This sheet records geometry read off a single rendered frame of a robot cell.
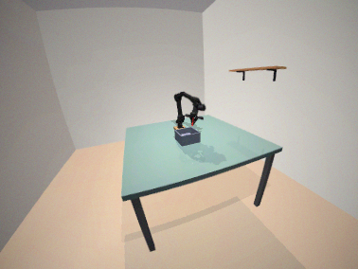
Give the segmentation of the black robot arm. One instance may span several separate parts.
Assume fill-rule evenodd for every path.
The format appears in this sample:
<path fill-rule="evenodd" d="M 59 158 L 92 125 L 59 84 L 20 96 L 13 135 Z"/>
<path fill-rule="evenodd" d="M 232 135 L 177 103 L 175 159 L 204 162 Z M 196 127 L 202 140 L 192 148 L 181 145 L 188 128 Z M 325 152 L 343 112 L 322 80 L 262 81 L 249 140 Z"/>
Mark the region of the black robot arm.
<path fill-rule="evenodd" d="M 199 98 L 195 98 L 195 97 L 187 94 L 186 92 L 181 92 L 179 94 L 174 95 L 174 99 L 176 100 L 177 111 L 178 111 L 177 120 L 175 122 L 178 123 L 178 127 L 177 127 L 178 129 L 184 128 L 183 127 L 183 122 L 185 120 L 185 116 L 182 114 L 182 106 L 181 106 L 182 97 L 184 97 L 186 99 L 190 99 L 190 101 L 192 102 L 194 110 L 200 110 L 200 111 L 205 111 L 206 110 L 206 106 L 200 101 Z M 194 110 L 192 110 L 192 112 L 190 112 L 191 117 L 195 117 L 195 116 L 198 115 L 197 111 L 194 112 Z"/>

